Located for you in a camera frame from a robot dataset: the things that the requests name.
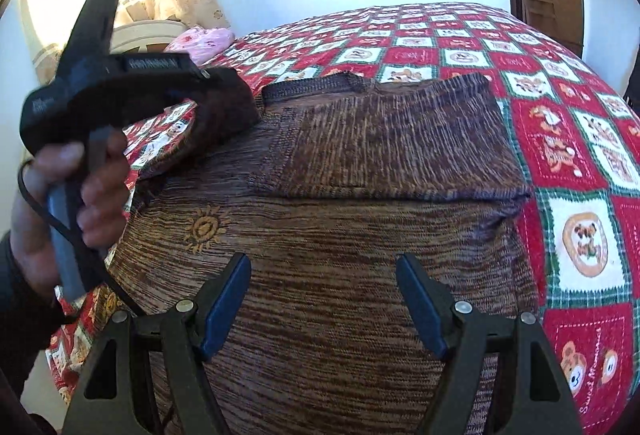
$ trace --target woven fabric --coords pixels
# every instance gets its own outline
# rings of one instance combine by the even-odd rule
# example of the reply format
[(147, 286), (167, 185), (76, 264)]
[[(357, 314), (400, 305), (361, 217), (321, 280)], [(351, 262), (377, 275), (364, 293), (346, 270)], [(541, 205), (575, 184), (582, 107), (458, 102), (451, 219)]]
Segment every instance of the woven fabric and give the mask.
[[(342, 71), (397, 87), (484, 75), (525, 182), (535, 188), (518, 232), (543, 328), (585, 433), (607, 432), (640, 383), (640, 119), (584, 62), (500, 9), (448, 2), (306, 18), (236, 40), (212, 64), (235, 68), (258, 107), (274, 82)], [(291, 107), (334, 89), (324, 85), (313, 95), (295, 82), (286, 86), (279, 97)], [(141, 164), (170, 152), (193, 113), (185, 103), (127, 130), (132, 192)], [(67, 399), (116, 304), (108, 290), (95, 294), (48, 352)]]
[[(415, 430), (442, 365), (418, 341), (396, 287), (398, 253), (414, 253), (483, 311), (536, 307), (514, 222), (527, 187), (488, 81), (473, 74), (389, 94), (366, 80), (349, 92), (353, 78), (302, 82), (329, 101), (298, 97), (294, 109), (283, 108), (287, 83), (274, 85), (260, 124), (167, 176), (153, 198), (136, 192), (111, 264), (143, 308), (162, 311), (232, 253), (251, 258), (236, 323), (207, 367), (234, 433)], [(280, 102), (270, 105), (271, 95)], [(463, 147), (443, 166), (447, 144)], [(377, 176), (383, 161), (393, 178)], [(250, 184), (272, 171), (281, 185)], [(322, 173), (340, 174), (346, 191), (327, 192)], [(494, 372), (490, 360), (469, 433), (482, 433)]]

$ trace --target pink pillow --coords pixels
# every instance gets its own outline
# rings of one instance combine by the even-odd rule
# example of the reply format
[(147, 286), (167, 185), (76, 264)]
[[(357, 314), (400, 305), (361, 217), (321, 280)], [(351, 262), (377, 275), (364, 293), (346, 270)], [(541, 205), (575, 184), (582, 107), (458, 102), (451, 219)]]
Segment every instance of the pink pillow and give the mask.
[(229, 29), (203, 29), (195, 26), (184, 31), (165, 52), (188, 52), (197, 66), (202, 66), (225, 50), (236, 37)]

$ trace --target black device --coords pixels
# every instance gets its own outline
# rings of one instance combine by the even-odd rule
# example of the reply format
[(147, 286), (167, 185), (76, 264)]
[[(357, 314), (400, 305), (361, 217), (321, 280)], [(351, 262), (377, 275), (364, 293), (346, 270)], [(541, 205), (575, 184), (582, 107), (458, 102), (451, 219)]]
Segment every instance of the black device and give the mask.
[(82, 182), (104, 163), (111, 129), (159, 115), (185, 98), (200, 102), (210, 90), (237, 79), (230, 68), (200, 70), (188, 54), (110, 54), (118, 1), (86, 0), (60, 57), (56, 77), (28, 95), (20, 119), (20, 136), (33, 155), (46, 144), (80, 141), (85, 145), (82, 167), (50, 190), (48, 212), (39, 209), (20, 184), (23, 196), (52, 225), (63, 292), (70, 301), (102, 281), (116, 293), (125, 294), (102, 267), (105, 253), (82, 243), (76, 223), (82, 206)]
[(396, 280), (418, 337), (445, 365), (417, 434), (462, 435), (484, 358), (498, 355), (485, 435), (580, 435), (578, 411), (536, 317), (482, 314), (456, 301), (412, 255), (396, 262)]
[[(229, 435), (203, 363), (223, 346), (249, 285), (251, 262), (236, 253), (220, 277), (164, 314), (111, 317), (84, 366), (63, 435), (160, 435), (178, 416), (184, 435)], [(418, 336), (445, 370), (418, 435), (463, 435), (484, 357), (498, 354), (486, 435), (581, 435), (578, 414), (542, 326), (529, 313), (486, 315), (402, 255), (396, 279)], [(159, 419), (148, 352), (161, 351), (174, 407)]]
[(636, 115), (640, 114), (640, 51), (636, 55), (636, 64), (631, 71), (629, 82), (625, 91), (625, 102), (629, 107), (636, 112)]

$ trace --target clamp jaw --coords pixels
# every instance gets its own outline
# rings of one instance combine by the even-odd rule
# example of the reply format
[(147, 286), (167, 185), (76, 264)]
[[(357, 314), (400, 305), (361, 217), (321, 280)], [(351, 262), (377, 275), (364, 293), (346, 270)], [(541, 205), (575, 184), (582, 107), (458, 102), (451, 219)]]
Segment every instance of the clamp jaw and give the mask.
[(574, 400), (536, 317), (482, 314), (455, 301), (412, 255), (396, 262), (396, 279), (418, 337), (445, 365), (417, 434), (466, 431), (486, 355), (498, 354), (486, 435), (580, 435)]
[(65, 418), (64, 435), (159, 435), (149, 352), (162, 352), (175, 412), (185, 435), (228, 435), (203, 363), (224, 345), (251, 278), (235, 253), (194, 299), (162, 314), (113, 313), (89, 353)]

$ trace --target red checkered bedspread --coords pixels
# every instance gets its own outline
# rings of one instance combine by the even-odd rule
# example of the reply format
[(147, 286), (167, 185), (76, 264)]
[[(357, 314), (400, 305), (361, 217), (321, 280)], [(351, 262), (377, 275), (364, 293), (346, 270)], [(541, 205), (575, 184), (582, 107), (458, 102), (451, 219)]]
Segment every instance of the red checkered bedspread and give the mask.
[[(589, 67), (510, 14), (469, 3), (307, 18), (249, 34), (210, 65), (236, 68), (254, 94), (341, 70), (383, 82), (482, 72), (535, 187), (518, 225), (543, 327), (586, 433), (606, 432), (640, 379), (640, 120)], [(185, 103), (127, 130), (132, 189), (192, 115)], [(95, 335), (97, 295), (52, 340), (49, 363), (66, 397)]]

